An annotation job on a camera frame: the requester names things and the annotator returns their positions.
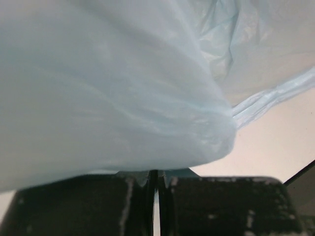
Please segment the light blue printed plastic bag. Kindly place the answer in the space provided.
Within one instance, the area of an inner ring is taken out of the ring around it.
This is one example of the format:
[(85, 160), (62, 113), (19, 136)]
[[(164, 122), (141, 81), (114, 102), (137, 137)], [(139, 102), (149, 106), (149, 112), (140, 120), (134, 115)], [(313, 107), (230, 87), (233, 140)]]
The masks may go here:
[(210, 163), (314, 85), (312, 0), (3, 0), (0, 189)]

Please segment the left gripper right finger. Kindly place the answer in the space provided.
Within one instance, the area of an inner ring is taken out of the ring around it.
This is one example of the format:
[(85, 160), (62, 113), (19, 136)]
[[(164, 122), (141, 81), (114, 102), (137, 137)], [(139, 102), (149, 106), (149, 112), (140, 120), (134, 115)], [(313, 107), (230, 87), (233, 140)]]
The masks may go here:
[(286, 187), (271, 177), (158, 171), (163, 236), (303, 236)]

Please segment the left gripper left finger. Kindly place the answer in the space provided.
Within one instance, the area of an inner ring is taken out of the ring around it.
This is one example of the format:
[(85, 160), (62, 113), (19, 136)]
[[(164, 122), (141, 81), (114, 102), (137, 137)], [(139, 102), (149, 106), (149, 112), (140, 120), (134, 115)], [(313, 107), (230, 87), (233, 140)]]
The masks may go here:
[(19, 190), (3, 236), (151, 236), (157, 171), (84, 175)]

